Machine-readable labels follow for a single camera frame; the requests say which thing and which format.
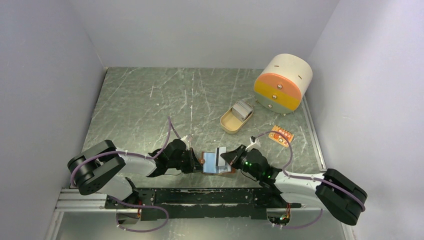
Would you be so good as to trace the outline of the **brown leather card holder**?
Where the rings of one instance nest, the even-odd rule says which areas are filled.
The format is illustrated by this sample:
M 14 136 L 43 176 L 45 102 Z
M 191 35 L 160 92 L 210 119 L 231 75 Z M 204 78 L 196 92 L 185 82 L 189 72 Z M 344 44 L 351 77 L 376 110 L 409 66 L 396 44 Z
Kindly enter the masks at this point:
M 235 169 L 230 166 L 222 157 L 222 153 L 226 153 L 227 148 L 225 146 L 217 147 L 215 152 L 206 152 L 201 153 L 201 160 L 203 170 L 202 173 L 206 175 L 223 175 L 223 174 L 233 174 Z

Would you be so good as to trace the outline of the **beige plastic tray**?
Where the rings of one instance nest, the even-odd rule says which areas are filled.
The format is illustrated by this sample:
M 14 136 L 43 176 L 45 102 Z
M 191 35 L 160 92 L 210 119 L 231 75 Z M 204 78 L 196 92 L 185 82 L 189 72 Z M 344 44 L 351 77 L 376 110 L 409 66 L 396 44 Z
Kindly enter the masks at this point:
M 253 113 L 244 121 L 239 121 L 231 112 L 232 106 L 229 108 L 229 110 L 224 113 L 220 118 L 220 125 L 221 128 L 228 134 L 236 134 L 241 127 L 243 127 L 247 121 L 252 117 Z

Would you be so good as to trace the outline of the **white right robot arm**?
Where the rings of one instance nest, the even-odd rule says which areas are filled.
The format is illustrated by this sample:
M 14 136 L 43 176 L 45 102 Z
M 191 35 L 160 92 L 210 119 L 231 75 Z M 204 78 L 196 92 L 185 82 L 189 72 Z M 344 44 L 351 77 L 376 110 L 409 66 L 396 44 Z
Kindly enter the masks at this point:
M 365 211 L 367 193 L 336 169 L 317 174 L 292 173 L 271 166 L 258 149 L 248 150 L 245 145 L 219 156 L 258 181 L 270 192 L 269 199 L 275 207 L 302 204 L 320 208 L 350 226 L 355 226 Z

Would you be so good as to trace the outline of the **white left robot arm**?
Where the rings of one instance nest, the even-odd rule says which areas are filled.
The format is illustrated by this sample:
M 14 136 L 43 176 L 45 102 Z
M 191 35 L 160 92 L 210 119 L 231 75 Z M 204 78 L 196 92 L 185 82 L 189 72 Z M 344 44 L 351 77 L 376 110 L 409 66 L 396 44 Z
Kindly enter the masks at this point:
M 175 169 L 183 174 L 201 172 L 200 161 L 188 142 L 174 139 L 164 148 L 158 148 L 147 156 L 124 152 L 111 140 L 104 140 L 73 157 L 67 168 L 71 183 L 83 196 L 102 193 L 112 196 L 126 208 L 141 202 L 140 193 L 129 177 L 122 174 L 139 174 L 147 178 L 165 175 Z

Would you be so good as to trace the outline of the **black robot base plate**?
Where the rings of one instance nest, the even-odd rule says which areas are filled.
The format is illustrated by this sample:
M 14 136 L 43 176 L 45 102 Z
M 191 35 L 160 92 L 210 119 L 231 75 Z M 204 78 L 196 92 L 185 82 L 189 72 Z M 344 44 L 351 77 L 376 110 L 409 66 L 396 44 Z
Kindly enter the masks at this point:
M 267 220 L 273 209 L 289 206 L 278 194 L 253 188 L 138 188 L 138 196 L 124 201 L 143 205 L 136 211 L 141 221 L 159 219 L 250 218 Z

